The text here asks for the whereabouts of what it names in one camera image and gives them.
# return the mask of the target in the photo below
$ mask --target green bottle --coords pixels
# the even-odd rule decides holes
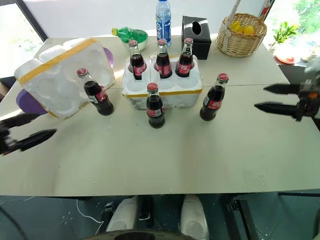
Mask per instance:
[[[118,36],[125,44],[130,40],[136,40],[140,44],[148,38],[148,34],[145,31],[128,27],[112,28],[112,35]]]

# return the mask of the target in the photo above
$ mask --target coca-cola bottle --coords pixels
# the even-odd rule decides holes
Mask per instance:
[[[149,124],[155,129],[165,124],[165,109],[158,93],[158,85],[151,82],[147,86],[148,99],[146,100],[146,114],[149,117]]]
[[[229,77],[226,73],[220,73],[215,84],[209,90],[200,110],[200,117],[205,121],[211,121],[216,117],[225,96],[225,85]]]
[[[192,57],[192,44],[194,40],[192,38],[184,39],[184,46],[179,58],[176,63],[175,73],[182,78],[189,77],[190,69],[193,68],[193,57]]]
[[[109,101],[108,95],[103,86],[100,86],[92,79],[86,68],[79,68],[76,71],[79,78],[84,80],[84,91],[90,102],[96,107],[101,115],[107,116],[114,112],[114,106]]]
[[[167,41],[165,39],[158,40],[158,53],[154,68],[159,72],[161,79],[167,79],[172,75],[169,55],[167,52]]]
[[[133,76],[136,80],[142,79],[142,73],[146,70],[147,65],[142,57],[136,40],[129,41],[130,47],[130,65],[132,67]]]

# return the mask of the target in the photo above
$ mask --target floor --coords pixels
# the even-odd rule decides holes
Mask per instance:
[[[219,194],[198,195],[206,214],[211,240],[231,240]],[[237,198],[248,200],[260,240],[311,240],[320,197],[278,196],[277,193],[250,193]],[[75,199],[53,197],[1,196],[0,207],[15,218],[29,240],[79,240],[93,236],[99,224],[79,214]],[[101,220],[105,204],[123,197],[92,197],[79,200],[79,209]],[[154,195],[154,228],[179,231],[182,195]],[[246,239],[241,229],[241,239]],[[0,214],[0,239],[22,239],[11,222]]]

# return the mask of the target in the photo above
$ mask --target water bottle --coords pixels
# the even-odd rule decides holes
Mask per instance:
[[[167,0],[158,0],[155,8],[156,38],[165,39],[167,46],[171,44],[171,11]]]

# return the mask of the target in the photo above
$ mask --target table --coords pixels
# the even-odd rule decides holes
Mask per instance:
[[[255,103],[295,104],[294,95],[274,95],[265,85],[287,80],[261,46],[248,58],[231,58],[213,41],[207,60],[199,60],[203,91],[192,108],[168,109],[161,129],[148,124],[121,96],[121,72],[129,52],[117,38],[98,38],[114,53],[116,84],[107,90],[110,116],[87,105],[60,120],[49,114],[12,128],[22,139],[57,128],[46,142],[0,157],[0,194],[23,196],[111,196],[136,194],[245,193],[319,188],[320,134],[311,119],[301,123],[267,114]],[[62,43],[66,39],[49,39]],[[169,54],[179,54],[180,37]],[[150,37],[143,55],[157,50]],[[212,122],[199,117],[202,100],[218,73],[230,81],[222,108]],[[1,116],[15,106],[19,84],[1,102]]]

